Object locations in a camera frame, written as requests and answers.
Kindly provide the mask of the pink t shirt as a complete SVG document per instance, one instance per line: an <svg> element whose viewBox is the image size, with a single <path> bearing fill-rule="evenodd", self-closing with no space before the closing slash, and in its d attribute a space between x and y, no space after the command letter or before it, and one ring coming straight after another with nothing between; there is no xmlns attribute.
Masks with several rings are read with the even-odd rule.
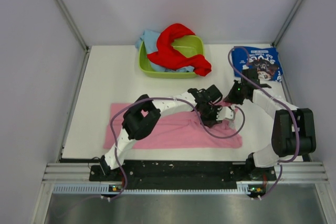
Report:
<svg viewBox="0 0 336 224"><path fill-rule="evenodd" d="M110 107L110 120L129 103L112 103ZM122 128L123 114L113 121L113 129L117 136ZM206 128L216 136L230 136L236 133L227 121ZM114 138L110 127L107 125L103 148L108 150L114 145ZM242 137L237 134L229 139L218 139L210 136L202 128L195 112L180 112L159 119L152 133L137 141L133 149L177 149L177 148L240 148L243 145Z"/></svg>

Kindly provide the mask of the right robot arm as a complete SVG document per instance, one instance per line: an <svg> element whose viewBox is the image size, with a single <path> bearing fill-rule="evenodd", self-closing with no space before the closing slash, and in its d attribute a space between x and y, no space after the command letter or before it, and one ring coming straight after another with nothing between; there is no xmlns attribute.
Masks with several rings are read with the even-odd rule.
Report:
<svg viewBox="0 0 336 224"><path fill-rule="evenodd" d="M270 144L249 154L246 176L256 180L264 174L266 167L313 153L317 144L312 110L300 109L274 94L270 85L260 83L256 69L244 69L239 75L241 79L234 81L224 101L242 105L245 100L250 100L274 121Z"/></svg>

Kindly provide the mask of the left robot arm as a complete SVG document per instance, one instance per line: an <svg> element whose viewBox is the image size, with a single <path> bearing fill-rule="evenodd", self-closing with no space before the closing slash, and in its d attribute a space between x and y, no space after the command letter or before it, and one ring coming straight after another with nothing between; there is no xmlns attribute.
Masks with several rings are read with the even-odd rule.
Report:
<svg viewBox="0 0 336 224"><path fill-rule="evenodd" d="M163 117L180 112L195 112L203 125L211 127L220 123L219 113L222 107L216 103L222 98L222 93L215 85L200 90L190 88L171 97L151 98L147 94L140 96L110 121L114 144L99 159L102 176L107 180L116 179L128 150L137 141L148 137Z"/></svg>

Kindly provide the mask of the white garment size label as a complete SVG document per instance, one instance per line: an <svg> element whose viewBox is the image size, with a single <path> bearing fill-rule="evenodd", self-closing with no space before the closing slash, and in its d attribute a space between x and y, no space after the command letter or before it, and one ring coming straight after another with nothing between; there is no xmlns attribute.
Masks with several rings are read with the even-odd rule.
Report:
<svg viewBox="0 0 336 224"><path fill-rule="evenodd" d="M236 128L236 126L235 126L235 122L233 122L233 121L231 121L231 122L229 122L229 127L231 128L231 129L235 129Z"/></svg>

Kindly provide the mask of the folded blue printed t shirt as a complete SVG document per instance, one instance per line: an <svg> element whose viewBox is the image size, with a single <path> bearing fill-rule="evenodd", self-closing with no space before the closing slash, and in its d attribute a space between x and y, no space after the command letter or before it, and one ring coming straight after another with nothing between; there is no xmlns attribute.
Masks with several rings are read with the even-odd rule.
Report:
<svg viewBox="0 0 336 224"><path fill-rule="evenodd" d="M236 47L231 52L231 59L233 66L241 73L245 69L256 69L260 80L282 81L283 70L274 47Z"/></svg>

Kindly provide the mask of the green plastic basin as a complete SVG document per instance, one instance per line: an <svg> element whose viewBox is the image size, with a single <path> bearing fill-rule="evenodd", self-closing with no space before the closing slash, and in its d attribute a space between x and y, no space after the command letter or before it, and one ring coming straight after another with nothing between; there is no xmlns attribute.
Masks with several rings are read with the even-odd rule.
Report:
<svg viewBox="0 0 336 224"><path fill-rule="evenodd" d="M202 54L205 56L204 45L202 40L195 35L188 35L176 39L172 46L174 49L183 54L186 58ZM137 42L136 48L139 51L138 66L139 69L148 77L163 79L190 79L197 77L194 72L158 72L155 71L147 58L144 42Z"/></svg>

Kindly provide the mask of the red t shirt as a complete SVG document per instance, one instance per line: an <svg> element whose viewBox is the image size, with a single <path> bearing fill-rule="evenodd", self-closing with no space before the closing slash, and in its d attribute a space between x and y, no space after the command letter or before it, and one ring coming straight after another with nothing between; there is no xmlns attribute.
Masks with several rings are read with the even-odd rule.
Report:
<svg viewBox="0 0 336 224"><path fill-rule="evenodd" d="M152 63L171 70L191 66L197 75L205 77L211 72L212 65L202 54L196 54L186 58L172 46L172 43L176 39L189 35L194 36L195 34L186 26L178 23L170 25L159 35L156 41L157 50L152 53L147 53L147 58Z"/></svg>

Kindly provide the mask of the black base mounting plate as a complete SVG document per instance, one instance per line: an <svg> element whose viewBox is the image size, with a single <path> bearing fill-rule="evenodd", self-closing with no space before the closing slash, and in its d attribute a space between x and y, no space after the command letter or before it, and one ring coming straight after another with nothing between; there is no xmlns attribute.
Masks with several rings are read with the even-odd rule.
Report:
<svg viewBox="0 0 336 224"><path fill-rule="evenodd" d="M101 165L91 167L91 182L117 182L127 189L235 189L240 181L256 181L265 185L276 180L275 169L255 168L245 162L220 161L125 161L120 168L103 171Z"/></svg>

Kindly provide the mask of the light blue t shirt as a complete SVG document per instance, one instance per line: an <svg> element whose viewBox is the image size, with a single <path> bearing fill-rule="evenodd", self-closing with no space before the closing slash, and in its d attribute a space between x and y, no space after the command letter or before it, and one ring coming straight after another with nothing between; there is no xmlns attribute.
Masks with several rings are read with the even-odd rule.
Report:
<svg viewBox="0 0 336 224"><path fill-rule="evenodd" d="M156 52L157 51L156 43L157 43L159 36L160 36L160 33L149 30L149 29L145 29L141 37L136 42L135 47L139 49L141 44L144 43L146 52L150 54L153 52ZM177 70L172 70L172 69L168 69L160 65L157 65L151 61L150 61L150 66L152 67L154 71L157 71L157 72L177 73L177 72L193 72L194 71L194 67L192 66L186 66L186 67L179 68Z"/></svg>

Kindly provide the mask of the right aluminium corner post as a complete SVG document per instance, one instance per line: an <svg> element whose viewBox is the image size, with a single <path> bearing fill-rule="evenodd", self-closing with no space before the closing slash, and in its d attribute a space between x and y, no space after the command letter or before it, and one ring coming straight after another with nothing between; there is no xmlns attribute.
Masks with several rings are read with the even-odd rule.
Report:
<svg viewBox="0 0 336 224"><path fill-rule="evenodd" d="M282 41L284 35L286 34L287 30L289 29L291 23L293 22L294 18L296 17L297 13L299 12L300 8L302 7L305 0L296 0L293 7L289 11L284 23L282 24L278 34L276 35L275 39L271 43L272 47L279 46L280 42Z"/></svg>

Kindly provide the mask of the aluminium corner post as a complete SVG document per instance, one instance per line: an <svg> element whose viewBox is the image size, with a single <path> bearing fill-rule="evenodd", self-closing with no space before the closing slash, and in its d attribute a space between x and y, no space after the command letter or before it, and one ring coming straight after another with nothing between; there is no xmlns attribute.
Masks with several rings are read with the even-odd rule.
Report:
<svg viewBox="0 0 336 224"><path fill-rule="evenodd" d="M74 38L80 45L80 47L83 49L83 51L88 51L89 46L85 42L81 32L79 31L78 26L76 25L70 11L68 10L65 2L63 0L54 0L57 8L59 9L62 17L64 18L67 26L69 27L71 33L73 34Z"/></svg>
<svg viewBox="0 0 336 224"><path fill-rule="evenodd" d="M297 13L299 12L300 8L302 7L305 0L296 0L293 7L289 11L284 23L282 24L278 34L276 35L275 39L271 43L272 47L279 46L280 42L282 41L284 35L286 34L287 30L289 29L291 23L293 22L294 18L296 17Z"/></svg>

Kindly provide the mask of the aluminium frame rail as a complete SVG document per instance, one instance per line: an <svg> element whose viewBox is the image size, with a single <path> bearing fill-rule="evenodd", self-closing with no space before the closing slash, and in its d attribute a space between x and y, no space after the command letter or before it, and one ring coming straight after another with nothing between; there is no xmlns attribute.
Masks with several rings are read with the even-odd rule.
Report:
<svg viewBox="0 0 336 224"><path fill-rule="evenodd" d="M84 183L89 181L89 168L85 163L47 164L43 182L46 183ZM327 183L329 178L322 162L291 162L282 164L281 183L319 184Z"/></svg>

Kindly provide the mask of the left aluminium corner post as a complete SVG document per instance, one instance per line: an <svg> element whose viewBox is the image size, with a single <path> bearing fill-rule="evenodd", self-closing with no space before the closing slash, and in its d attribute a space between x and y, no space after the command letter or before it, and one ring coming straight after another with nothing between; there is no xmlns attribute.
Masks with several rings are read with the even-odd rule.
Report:
<svg viewBox="0 0 336 224"><path fill-rule="evenodd" d="M64 18L67 26L69 27L71 33L73 34L74 38L80 45L80 47L83 49L83 51L88 51L89 46L85 42L81 32L79 31L78 26L76 25L70 11L68 10L65 2L63 0L54 0L57 8L59 9L62 17Z"/></svg>

